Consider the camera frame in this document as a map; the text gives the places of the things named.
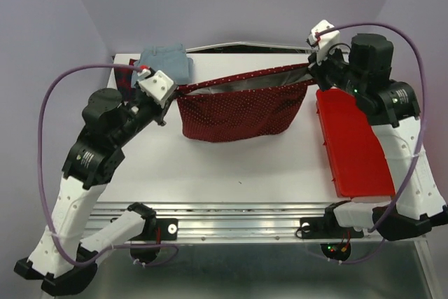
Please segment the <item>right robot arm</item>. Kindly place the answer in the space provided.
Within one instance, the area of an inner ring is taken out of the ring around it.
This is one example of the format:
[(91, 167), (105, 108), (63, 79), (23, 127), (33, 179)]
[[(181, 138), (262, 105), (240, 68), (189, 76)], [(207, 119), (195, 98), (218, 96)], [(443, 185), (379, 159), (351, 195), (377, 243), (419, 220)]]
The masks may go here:
[(351, 95), (378, 139), (395, 197), (390, 202), (332, 204), (322, 228), (338, 236), (346, 228), (377, 231), (388, 241), (418, 237), (447, 224), (447, 202), (434, 181), (422, 144), (423, 114), (412, 87), (392, 80), (393, 44), (378, 34), (357, 34), (349, 56), (338, 48), (338, 32), (312, 32), (315, 48), (309, 73), (321, 90), (338, 88)]

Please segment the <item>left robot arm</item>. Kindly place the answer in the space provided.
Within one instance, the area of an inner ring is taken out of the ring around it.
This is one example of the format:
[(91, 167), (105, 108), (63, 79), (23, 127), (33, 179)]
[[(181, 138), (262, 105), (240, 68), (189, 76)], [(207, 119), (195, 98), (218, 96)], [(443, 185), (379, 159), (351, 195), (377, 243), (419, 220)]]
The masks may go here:
[(95, 234), (83, 236), (99, 196), (125, 159), (123, 146), (149, 123), (163, 125), (169, 106), (144, 93), (126, 103), (111, 88), (90, 96), (82, 112), (85, 125), (62, 168), (52, 223), (31, 255), (15, 264), (16, 274), (41, 281), (42, 291), (52, 297), (77, 295), (113, 250), (129, 249), (145, 265), (154, 261), (163, 241), (176, 240), (177, 219), (158, 219), (154, 209), (140, 202)]

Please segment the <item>red polka dot skirt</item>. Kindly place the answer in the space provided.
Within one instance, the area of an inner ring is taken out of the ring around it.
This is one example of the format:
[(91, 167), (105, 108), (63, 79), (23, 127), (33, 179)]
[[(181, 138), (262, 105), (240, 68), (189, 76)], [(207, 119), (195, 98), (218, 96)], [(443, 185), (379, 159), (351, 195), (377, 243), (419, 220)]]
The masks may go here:
[(219, 143), (280, 134), (314, 84), (304, 63), (182, 85), (176, 101), (183, 135)]

